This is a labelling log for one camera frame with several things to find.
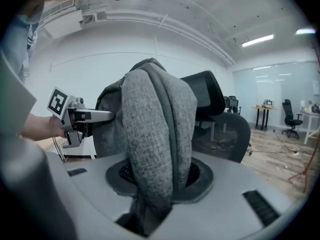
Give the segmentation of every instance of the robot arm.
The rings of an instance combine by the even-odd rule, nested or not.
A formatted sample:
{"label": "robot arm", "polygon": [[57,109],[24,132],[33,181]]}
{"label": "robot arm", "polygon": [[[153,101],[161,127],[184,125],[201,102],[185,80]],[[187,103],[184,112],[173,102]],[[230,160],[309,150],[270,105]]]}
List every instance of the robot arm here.
{"label": "robot arm", "polygon": [[61,120],[68,141],[64,149],[79,147],[84,138],[92,135],[93,123],[108,122],[115,118],[115,113],[111,111],[87,109],[83,98],[69,95],[57,87],[53,89],[47,109]]}

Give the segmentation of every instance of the ceiling pipe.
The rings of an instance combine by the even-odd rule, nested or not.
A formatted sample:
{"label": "ceiling pipe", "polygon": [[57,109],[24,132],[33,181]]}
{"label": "ceiling pipe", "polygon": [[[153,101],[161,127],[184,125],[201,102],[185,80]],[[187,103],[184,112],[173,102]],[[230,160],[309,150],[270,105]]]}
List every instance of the ceiling pipe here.
{"label": "ceiling pipe", "polygon": [[[167,16],[167,14],[165,16],[160,15],[158,13],[154,13],[154,12],[146,12],[146,11],[137,11],[137,10],[110,10],[110,11],[105,11],[106,12],[106,19],[98,19],[97,17],[97,13],[96,12],[85,12],[82,15],[83,16],[89,16],[89,15],[93,15],[94,20],[97,23],[100,22],[106,22],[106,21],[130,21],[130,22],[139,22],[139,23],[145,23],[145,24],[149,24],[149,25],[153,25],[153,26],[158,26],[159,28],[164,28],[167,29],[169,31],[175,32],[177,34],[180,34],[194,42],[196,42],[197,44],[205,47],[206,49],[210,50],[211,52],[217,54],[219,57],[221,57],[223,60],[225,60],[228,64],[230,65],[234,65],[235,61],[231,58],[231,56],[226,53],[221,47],[219,47],[216,43],[214,43],[212,40],[210,40],[208,37],[206,37],[205,35],[201,34],[200,32],[198,32],[197,30],[189,27],[188,25],[175,20],[175,19],[171,19]],[[112,15],[112,14],[130,14],[129,15]],[[159,22],[159,20],[156,19],[150,19],[150,18],[141,18],[141,16],[147,16],[147,17],[152,17],[152,18],[156,18],[158,19],[159,17],[162,17],[162,20]],[[174,23],[176,25],[178,25],[179,27],[183,27],[186,30],[183,30],[181,28],[179,28],[178,26],[173,26],[171,24],[165,23],[166,22],[171,22]]]}

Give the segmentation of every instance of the gray fabric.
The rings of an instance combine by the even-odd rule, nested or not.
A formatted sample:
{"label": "gray fabric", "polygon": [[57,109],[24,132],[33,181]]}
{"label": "gray fabric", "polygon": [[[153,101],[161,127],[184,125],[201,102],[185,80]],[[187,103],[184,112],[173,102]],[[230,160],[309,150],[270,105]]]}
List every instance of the gray fabric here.
{"label": "gray fabric", "polygon": [[145,59],[103,90],[96,109],[116,113],[113,122],[94,125],[93,141],[98,157],[127,152],[139,191],[138,224],[145,204],[163,219],[172,206],[173,167],[177,190],[187,183],[197,109],[193,91],[156,59]]}
{"label": "gray fabric", "polygon": [[151,211],[163,217],[171,208],[173,194],[169,129],[145,71],[127,74],[122,109],[134,178]]}
{"label": "gray fabric", "polygon": [[171,101],[177,141],[178,187],[181,190],[186,186],[191,164],[197,98],[186,82],[158,68],[155,70],[159,74]]}
{"label": "gray fabric", "polygon": [[115,119],[112,122],[93,125],[92,135],[96,156],[101,158],[125,152],[127,141],[123,124],[121,90],[105,95],[97,109],[114,112]]}

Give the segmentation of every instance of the office chair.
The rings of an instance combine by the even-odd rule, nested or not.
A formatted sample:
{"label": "office chair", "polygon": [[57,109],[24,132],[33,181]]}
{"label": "office chair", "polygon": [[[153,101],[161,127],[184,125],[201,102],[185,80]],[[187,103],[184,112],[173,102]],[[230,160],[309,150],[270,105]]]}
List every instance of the office chair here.
{"label": "office chair", "polygon": [[232,99],[229,101],[229,110],[228,112],[232,112],[232,113],[235,113],[235,114],[241,114],[241,106],[239,107],[239,110],[238,110],[238,104],[239,104],[239,100],[237,99]]}
{"label": "office chair", "polygon": [[297,114],[298,118],[294,119],[294,113],[292,112],[291,101],[289,99],[284,100],[284,102],[282,103],[282,107],[285,113],[285,125],[291,127],[291,129],[283,130],[282,134],[286,132],[288,138],[290,138],[291,134],[295,134],[296,139],[298,140],[299,134],[294,129],[296,128],[296,126],[299,126],[303,123],[302,120],[299,120],[299,117],[302,116],[302,114]]}
{"label": "office chair", "polygon": [[[240,163],[250,141],[251,130],[248,122],[238,113],[224,113],[224,104],[230,100],[227,99],[226,102],[226,97],[223,97],[219,84],[211,71],[204,71],[181,79],[189,84],[198,99],[195,120],[199,121],[199,126],[194,127],[192,150]],[[204,121],[227,124],[228,129],[232,130],[223,134],[219,133],[214,142],[205,142],[202,141],[202,137],[210,131],[210,127],[202,128],[201,123]]]}
{"label": "office chair", "polygon": [[224,102],[225,102],[225,107],[228,109],[230,108],[230,100],[227,96],[223,96]]}

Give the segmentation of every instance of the ceiling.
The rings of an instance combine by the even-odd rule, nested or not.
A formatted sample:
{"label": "ceiling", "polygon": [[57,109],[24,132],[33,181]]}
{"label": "ceiling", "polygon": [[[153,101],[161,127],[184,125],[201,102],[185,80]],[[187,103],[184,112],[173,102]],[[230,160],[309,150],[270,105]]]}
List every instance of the ceiling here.
{"label": "ceiling", "polygon": [[[170,17],[200,32],[236,62],[275,50],[309,46],[309,36],[297,36],[308,26],[291,0],[77,0],[83,14],[135,10]],[[57,2],[45,5],[53,7]],[[256,38],[275,34],[273,40],[241,47]]]}

